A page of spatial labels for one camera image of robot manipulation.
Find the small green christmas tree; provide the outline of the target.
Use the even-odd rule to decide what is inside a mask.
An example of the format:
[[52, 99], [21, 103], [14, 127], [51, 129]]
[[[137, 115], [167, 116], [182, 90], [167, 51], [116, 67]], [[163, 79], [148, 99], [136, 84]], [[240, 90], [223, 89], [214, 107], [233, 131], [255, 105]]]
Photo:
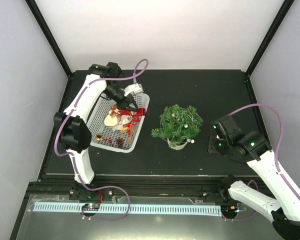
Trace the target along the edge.
[[203, 119], [195, 107], [184, 108], [178, 104], [167, 106], [159, 117], [159, 127], [151, 130], [151, 136], [167, 142], [187, 142], [193, 144], [200, 133]]

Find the red gift box ornament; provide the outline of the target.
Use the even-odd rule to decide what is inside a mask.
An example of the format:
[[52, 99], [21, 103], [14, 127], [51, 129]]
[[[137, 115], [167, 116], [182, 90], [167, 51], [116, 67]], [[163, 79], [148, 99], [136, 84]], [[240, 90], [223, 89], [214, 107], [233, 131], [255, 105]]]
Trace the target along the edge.
[[137, 111], [135, 115], [138, 116], [138, 117], [139, 116], [145, 116], [146, 115], [146, 109], [143, 108], [143, 107], [140, 107], [139, 111]]

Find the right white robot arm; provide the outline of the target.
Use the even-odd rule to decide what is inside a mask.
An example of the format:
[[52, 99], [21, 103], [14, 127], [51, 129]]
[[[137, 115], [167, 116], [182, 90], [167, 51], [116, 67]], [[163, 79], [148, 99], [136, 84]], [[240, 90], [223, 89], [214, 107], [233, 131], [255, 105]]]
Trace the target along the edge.
[[283, 239], [300, 240], [300, 188], [275, 160], [275, 152], [263, 135], [244, 133], [225, 115], [212, 123], [208, 152], [249, 166], [273, 195], [269, 197], [229, 175], [217, 189], [220, 200], [241, 202], [269, 220]]

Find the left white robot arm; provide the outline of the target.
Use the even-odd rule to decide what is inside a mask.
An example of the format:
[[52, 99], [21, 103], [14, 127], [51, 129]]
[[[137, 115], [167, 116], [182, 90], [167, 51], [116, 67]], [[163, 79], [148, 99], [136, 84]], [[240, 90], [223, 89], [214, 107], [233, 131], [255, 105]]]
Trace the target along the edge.
[[98, 192], [97, 186], [91, 183], [95, 173], [88, 151], [92, 140], [87, 127], [89, 114], [102, 94], [113, 100], [119, 110], [137, 112], [139, 108], [134, 96], [143, 93], [142, 85], [137, 82], [143, 72], [134, 69], [132, 76], [121, 77], [122, 70], [117, 63], [92, 64], [74, 100], [53, 117], [56, 129], [54, 153], [59, 157], [70, 157], [74, 179], [82, 184], [79, 193], [87, 200], [93, 199]]

